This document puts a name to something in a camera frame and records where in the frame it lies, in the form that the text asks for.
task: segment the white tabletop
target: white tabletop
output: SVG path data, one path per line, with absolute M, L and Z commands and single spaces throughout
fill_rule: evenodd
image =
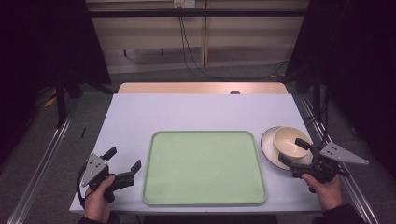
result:
M 114 211 L 138 214 L 277 213 L 318 211 L 315 194 L 305 182 L 274 166 L 262 153 L 264 132 L 291 126 L 308 134 L 290 94 L 115 94 L 93 153 L 116 147 L 108 162 L 110 173 L 129 171 L 137 160 L 142 168 L 135 184 L 114 192 Z M 150 140 L 158 131 L 248 131 L 253 134 L 262 162 L 268 196 L 255 206 L 152 206 L 143 201 Z M 76 196 L 70 211 L 83 211 Z

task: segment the sleeve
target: sleeve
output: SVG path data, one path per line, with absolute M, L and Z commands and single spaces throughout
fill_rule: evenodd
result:
M 89 218 L 87 218 L 87 217 L 82 217 L 82 218 L 79 220 L 78 224 L 103 224 L 103 223 L 94 221 L 94 220 L 89 219 Z
M 356 210 L 349 203 L 323 212 L 323 217 L 326 224 L 365 223 L 361 216 L 359 216 Z

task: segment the human hand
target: human hand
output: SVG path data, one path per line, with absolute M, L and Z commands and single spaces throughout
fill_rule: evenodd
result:
M 340 175 L 336 175 L 331 182 L 325 184 L 321 184 L 309 174 L 303 174 L 302 179 L 317 193 L 320 207 L 323 211 L 342 205 Z
M 104 197 L 104 193 L 116 179 L 114 175 L 110 175 L 102 181 L 98 189 L 94 192 L 90 188 L 85 192 L 85 214 L 84 216 L 101 223 L 107 223 L 110 216 L 110 206 Z

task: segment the green tray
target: green tray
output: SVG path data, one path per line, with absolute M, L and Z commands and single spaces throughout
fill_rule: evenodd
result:
M 266 198 L 248 132 L 158 132 L 143 191 L 147 204 L 260 204 Z

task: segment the beige bowl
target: beige bowl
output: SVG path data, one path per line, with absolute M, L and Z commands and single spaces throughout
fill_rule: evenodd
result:
M 305 142 L 312 144 L 308 136 L 302 131 L 292 127 L 281 127 L 274 134 L 274 148 L 292 160 L 308 155 L 309 150 L 305 150 L 294 144 L 296 138 L 301 138 Z

